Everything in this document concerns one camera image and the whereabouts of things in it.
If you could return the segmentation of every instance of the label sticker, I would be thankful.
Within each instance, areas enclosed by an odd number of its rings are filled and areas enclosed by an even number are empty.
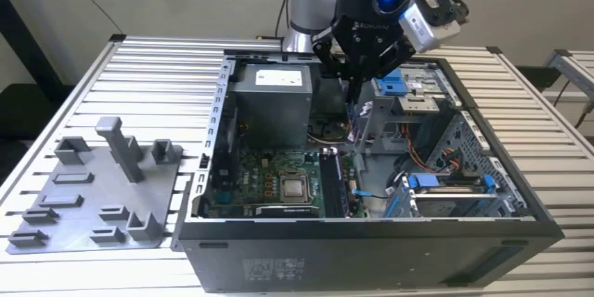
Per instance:
[[[302,86],[301,71],[259,70],[257,72],[257,85]]]

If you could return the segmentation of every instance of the blue tab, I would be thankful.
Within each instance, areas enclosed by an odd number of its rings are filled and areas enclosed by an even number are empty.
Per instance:
[[[369,191],[359,191],[358,189],[351,189],[351,193],[359,196],[371,196]]]
[[[417,182],[419,183],[419,187],[439,187],[439,180],[437,179],[437,175],[433,174],[415,174]]]
[[[497,189],[495,179],[493,179],[493,176],[487,174],[485,175],[483,180],[487,194],[494,193]]]
[[[379,92],[385,96],[390,97],[403,97],[409,93],[409,88],[402,80],[401,68],[390,72],[390,74],[383,79],[375,79]]]
[[[417,188],[419,185],[417,184],[417,178],[414,175],[409,177],[409,186],[410,188]]]
[[[394,200],[391,201],[390,208],[389,208],[389,212],[386,212],[386,218],[390,218],[390,216],[391,216],[391,212],[394,211],[394,209],[395,209],[395,207],[397,207],[397,204],[398,204],[399,199],[401,199],[401,198],[397,196],[397,197],[394,198]]]

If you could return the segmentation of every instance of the blue latch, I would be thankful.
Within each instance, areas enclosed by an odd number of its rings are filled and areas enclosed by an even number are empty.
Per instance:
[[[402,71],[395,69],[383,79],[375,79],[379,92],[385,96],[403,97],[409,93],[407,84],[402,80]]]
[[[486,186],[486,193],[491,194],[495,192],[497,189],[497,184],[495,184],[495,179],[493,179],[493,176],[486,174],[483,176],[483,180],[485,180],[485,186]]]
[[[418,186],[419,186],[419,184],[417,184],[417,178],[415,178],[414,175],[411,175],[411,176],[409,177],[409,187],[410,187],[411,189],[414,189],[414,188],[417,188]]]
[[[413,174],[409,178],[410,188],[429,188],[442,187],[437,175],[433,174]]]

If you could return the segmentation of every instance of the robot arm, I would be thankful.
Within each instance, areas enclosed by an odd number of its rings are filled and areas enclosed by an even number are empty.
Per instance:
[[[313,36],[313,48],[326,76],[349,81],[347,102],[357,103],[363,82],[457,36],[467,14],[461,0],[337,0],[331,26]],[[331,53],[334,40],[345,61]]]

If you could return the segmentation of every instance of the white wall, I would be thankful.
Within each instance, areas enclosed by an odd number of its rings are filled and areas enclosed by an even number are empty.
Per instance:
[[[12,0],[56,71],[80,78],[115,32],[90,0]],[[282,0],[98,0],[136,35],[273,35]],[[592,0],[466,0],[471,23],[458,45],[497,45],[517,64],[542,64],[554,48],[594,49]]]

